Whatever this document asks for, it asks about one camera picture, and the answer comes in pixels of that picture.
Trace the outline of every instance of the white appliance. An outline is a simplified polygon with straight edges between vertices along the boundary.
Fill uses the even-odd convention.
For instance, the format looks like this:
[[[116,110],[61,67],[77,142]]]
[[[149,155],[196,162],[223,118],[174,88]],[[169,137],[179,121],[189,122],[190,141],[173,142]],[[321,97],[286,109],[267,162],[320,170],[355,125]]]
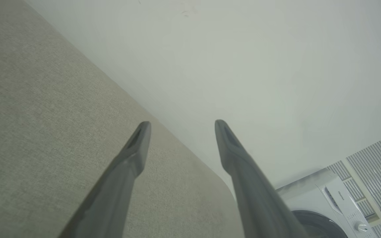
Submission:
[[[375,238],[340,178],[322,169],[277,190],[309,237]]]

